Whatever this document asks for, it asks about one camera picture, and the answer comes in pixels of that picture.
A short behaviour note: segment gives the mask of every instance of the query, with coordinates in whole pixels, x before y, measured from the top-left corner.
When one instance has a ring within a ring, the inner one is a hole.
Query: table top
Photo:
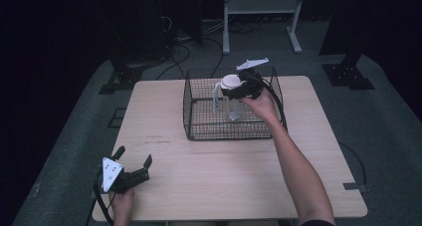
[[[367,208],[307,77],[278,77],[289,133],[319,174],[334,216],[362,217]],[[150,180],[134,188],[132,219],[141,221],[297,218],[272,139],[190,141],[183,128],[184,81],[139,82],[114,151],[126,172],[149,154]],[[93,217],[105,218],[96,205]]]

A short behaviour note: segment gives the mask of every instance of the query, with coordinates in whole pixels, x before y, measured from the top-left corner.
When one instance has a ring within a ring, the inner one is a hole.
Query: white bottle
[[[242,85],[237,75],[227,75],[221,80],[221,90],[232,90],[240,87]],[[243,113],[245,111],[245,105],[242,104],[239,100],[232,99],[224,96],[223,94],[223,106],[225,115],[228,121],[241,121],[243,119]]]

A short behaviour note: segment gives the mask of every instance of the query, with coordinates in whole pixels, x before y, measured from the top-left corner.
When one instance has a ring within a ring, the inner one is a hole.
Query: metal rack
[[[230,54],[229,15],[231,14],[268,14],[293,13],[292,26],[287,27],[295,53],[302,48],[295,31],[301,13],[303,0],[224,0],[223,53]]]
[[[282,98],[279,81],[274,68],[256,68],[270,84],[279,99]],[[257,139],[271,138],[270,130],[245,107],[242,121],[227,121],[219,91],[218,110],[213,113],[213,90],[216,83],[228,74],[236,74],[233,69],[189,70],[186,74],[183,97],[183,125],[190,140]]]

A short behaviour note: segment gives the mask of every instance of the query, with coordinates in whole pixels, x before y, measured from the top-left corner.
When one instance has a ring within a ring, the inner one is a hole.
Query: wire cage
[[[279,97],[283,96],[273,67],[257,67],[258,72]],[[229,121],[225,117],[223,95],[218,91],[218,109],[213,112],[213,90],[221,79],[238,74],[235,69],[189,70],[183,97],[183,125],[190,140],[259,139],[271,138],[270,130],[245,106],[241,121]],[[276,110],[281,119],[277,105]]]

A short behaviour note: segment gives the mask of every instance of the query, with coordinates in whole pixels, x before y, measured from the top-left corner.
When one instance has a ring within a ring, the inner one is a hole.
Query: human arm
[[[286,185],[298,211],[300,225],[315,219],[335,224],[323,184],[314,167],[280,123],[271,94],[263,90],[256,100],[242,99],[242,102],[270,129]]]
[[[114,226],[126,226],[130,222],[133,210],[134,191],[129,188],[124,194],[110,192],[108,198],[111,201],[112,212],[114,213]]]

